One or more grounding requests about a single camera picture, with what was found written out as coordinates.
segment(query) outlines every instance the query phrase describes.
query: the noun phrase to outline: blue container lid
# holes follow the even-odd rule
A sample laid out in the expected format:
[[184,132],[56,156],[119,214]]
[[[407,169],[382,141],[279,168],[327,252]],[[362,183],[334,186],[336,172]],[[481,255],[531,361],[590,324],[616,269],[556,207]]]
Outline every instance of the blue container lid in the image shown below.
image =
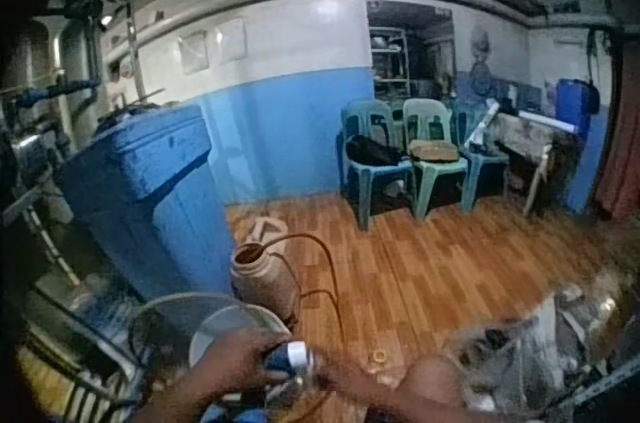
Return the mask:
[[97,136],[56,174],[74,214],[142,200],[211,150],[198,105],[132,116]]

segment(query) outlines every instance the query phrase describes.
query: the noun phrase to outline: black bag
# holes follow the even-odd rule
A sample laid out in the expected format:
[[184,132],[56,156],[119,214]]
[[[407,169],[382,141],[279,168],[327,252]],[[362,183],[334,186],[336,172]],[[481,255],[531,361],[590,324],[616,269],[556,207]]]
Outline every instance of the black bag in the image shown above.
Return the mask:
[[347,156],[362,165],[395,166],[405,154],[398,148],[384,146],[366,136],[356,135],[347,141]]

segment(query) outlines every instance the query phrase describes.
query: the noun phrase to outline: teal plastic chair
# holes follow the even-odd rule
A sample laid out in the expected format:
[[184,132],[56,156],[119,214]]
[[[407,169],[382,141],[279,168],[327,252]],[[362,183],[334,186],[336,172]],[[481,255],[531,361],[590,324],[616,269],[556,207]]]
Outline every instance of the teal plastic chair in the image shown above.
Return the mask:
[[396,166],[368,166],[350,160],[347,157],[347,142],[355,135],[362,135],[375,139],[374,127],[381,126],[386,135],[388,146],[399,148],[391,109],[387,103],[378,100],[356,100],[342,110],[342,162],[343,162],[343,188],[349,182],[350,173],[354,172],[358,177],[358,227],[362,231],[369,229],[369,216],[371,215],[371,191],[373,180],[376,177],[392,174],[404,174],[405,188],[409,189],[411,161],[405,160]]
[[504,188],[506,194],[509,173],[509,156],[496,151],[493,154],[475,153],[464,147],[464,142],[487,114],[488,108],[478,103],[456,102],[453,105],[454,120],[458,134],[460,153],[469,160],[469,177],[462,192],[462,211],[471,213],[476,202],[478,180],[485,165],[505,165]]
[[[414,119],[416,128],[415,131],[412,131],[412,121]],[[409,143],[415,139],[442,139],[451,143],[451,113],[437,100],[411,98],[405,101],[403,123],[407,148],[409,147]],[[418,189],[418,198],[414,208],[416,219],[423,219],[427,214],[433,187],[439,176],[464,173],[464,185],[466,186],[468,163],[465,158],[460,158],[458,161],[451,163],[415,161],[413,166],[414,171],[422,172],[422,181]]]

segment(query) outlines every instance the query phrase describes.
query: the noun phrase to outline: red curtain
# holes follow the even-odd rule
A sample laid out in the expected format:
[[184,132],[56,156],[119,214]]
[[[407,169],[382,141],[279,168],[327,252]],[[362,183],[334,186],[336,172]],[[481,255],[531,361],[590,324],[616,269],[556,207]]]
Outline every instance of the red curtain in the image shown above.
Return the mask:
[[613,218],[640,202],[640,40],[624,43],[620,106],[596,200]]

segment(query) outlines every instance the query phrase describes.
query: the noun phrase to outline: person's hand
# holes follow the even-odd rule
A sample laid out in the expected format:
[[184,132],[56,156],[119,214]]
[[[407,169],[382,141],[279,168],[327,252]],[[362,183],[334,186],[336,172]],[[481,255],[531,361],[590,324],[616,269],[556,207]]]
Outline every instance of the person's hand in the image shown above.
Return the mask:
[[201,391],[214,397],[281,383],[288,375],[267,371],[264,358],[269,350],[290,339],[287,334],[259,330],[230,331],[213,341],[190,377]]
[[315,373],[318,383],[346,398],[365,405],[375,404],[389,389],[378,383],[353,358],[329,355],[314,348]]

